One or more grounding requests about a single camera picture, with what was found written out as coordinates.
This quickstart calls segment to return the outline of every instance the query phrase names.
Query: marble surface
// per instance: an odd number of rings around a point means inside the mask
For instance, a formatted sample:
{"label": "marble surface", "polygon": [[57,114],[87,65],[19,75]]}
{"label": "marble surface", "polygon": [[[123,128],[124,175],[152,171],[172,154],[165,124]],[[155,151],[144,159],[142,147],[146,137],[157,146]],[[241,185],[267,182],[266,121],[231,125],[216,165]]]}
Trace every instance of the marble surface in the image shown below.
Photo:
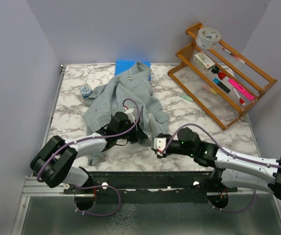
{"label": "marble surface", "polygon": [[[158,98],[163,110],[170,115],[169,132],[186,123],[196,123],[208,130],[218,142],[231,150],[257,156],[257,149],[247,119],[244,118],[226,131],[222,129],[195,103],[180,98],[184,91],[167,75],[174,65],[152,65],[151,84],[154,96]],[[79,93],[82,86],[95,87],[107,84],[114,76],[114,64],[69,65],[61,86],[57,106],[54,112],[49,138],[60,135],[64,139],[75,139],[86,135],[86,123],[82,118],[88,107],[84,105]],[[198,76],[189,69],[178,72],[181,79],[190,83],[198,83]],[[198,93],[220,115],[229,121],[232,111],[228,107],[218,108],[219,95],[211,98],[210,92],[199,89]],[[206,134],[192,127],[202,140],[210,141]],[[188,156],[171,155],[165,159],[157,159],[150,147],[139,143],[115,146],[105,152],[95,165],[82,157],[74,162],[74,166],[83,166],[88,171],[188,171],[206,170],[196,164]]]}

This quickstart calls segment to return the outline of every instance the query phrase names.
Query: gray jacket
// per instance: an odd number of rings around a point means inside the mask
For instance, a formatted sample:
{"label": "gray jacket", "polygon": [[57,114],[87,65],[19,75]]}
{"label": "gray jacket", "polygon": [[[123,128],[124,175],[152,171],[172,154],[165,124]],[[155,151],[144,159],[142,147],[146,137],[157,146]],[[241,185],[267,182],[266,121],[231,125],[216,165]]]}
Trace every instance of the gray jacket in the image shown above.
{"label": "gray jacket", "polygon": [[[85,99],[90,108],[84,114],[87,123],[87,134],[91,134],[109,124],[111,116],[118,111],[124,111],[122,102],[126,98],[136,101],[139,108],[143,106],[140,127],[146,135],[155,138],[158,134],[168,134],[169,115],[162,111],[162,105],[153,97],[153,91],[148,78],[151,69],[136,62],[129,70],[113,77],[108,84],[96,87],[93,93]],[[128,108],[135,105],[126,101]]]}

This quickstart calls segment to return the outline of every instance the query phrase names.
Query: small box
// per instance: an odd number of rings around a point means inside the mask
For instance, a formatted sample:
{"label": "small box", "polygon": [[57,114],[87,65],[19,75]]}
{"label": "small box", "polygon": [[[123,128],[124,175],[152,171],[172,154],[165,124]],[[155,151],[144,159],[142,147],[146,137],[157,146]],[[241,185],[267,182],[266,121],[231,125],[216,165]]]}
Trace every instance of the small box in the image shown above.
{"label": "small box", "polygon": [[211,70],[215,63],[204,53],[200,52],[194,55],[194,61],[202,68],[203,71],[208,72]]}

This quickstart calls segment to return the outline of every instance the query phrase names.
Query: gray wall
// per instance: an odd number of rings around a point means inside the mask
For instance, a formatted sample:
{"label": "gray wall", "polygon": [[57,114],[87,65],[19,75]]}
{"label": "gray wall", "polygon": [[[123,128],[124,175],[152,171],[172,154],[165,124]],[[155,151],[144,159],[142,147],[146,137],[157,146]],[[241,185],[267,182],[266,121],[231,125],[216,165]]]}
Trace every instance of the gray wall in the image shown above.
{"label": "gray wall", "polygon": [[26,0],[63,64],[177,62],[201,21],[243,50],[270,0]]}
{"label": "gray wall", "polygon": [[59,62],[27,3],[0,0],[0,235],[12,231],[59,74]]}
{"label": "gray wall", "polygon": [[281,156],[281,0],[273,0],[243,54],[278,79],[250,112],[263,156]]}

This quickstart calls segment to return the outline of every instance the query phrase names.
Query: pink marker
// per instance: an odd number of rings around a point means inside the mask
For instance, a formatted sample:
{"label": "pink marker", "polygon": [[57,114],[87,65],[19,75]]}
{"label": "pink marker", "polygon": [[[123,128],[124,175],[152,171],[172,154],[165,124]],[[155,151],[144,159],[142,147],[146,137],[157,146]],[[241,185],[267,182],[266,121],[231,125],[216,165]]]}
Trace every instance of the pink marker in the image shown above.
{"label": "pink marker", "polygon": [[243,88],[241,85],[239,85],[237,82],[235,82],[233,79],[229,79],[229,83],[231,83],[236,89],[238,89],[240,92],[242,92],[242,94],[248,98],[250,101],[252,101],[253,99],[255,99],[255,97],[251,94],[248,93],[248,91]]}

